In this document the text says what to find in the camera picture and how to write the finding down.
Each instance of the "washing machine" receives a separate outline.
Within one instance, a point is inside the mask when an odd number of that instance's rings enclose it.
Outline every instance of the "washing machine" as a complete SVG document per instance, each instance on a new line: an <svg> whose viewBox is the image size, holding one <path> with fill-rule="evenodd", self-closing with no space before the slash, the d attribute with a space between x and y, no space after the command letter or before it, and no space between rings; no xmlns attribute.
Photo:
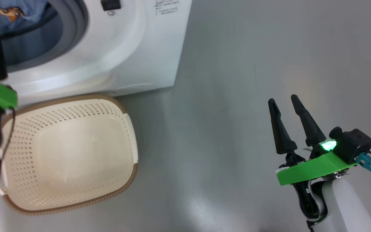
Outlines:
<svg viewBox="0 0 371 232"><path fill-rule="evenodd" d="M37 23L1 35L19 105L119 96L174 84L192 0L49 0Z"/></svg>

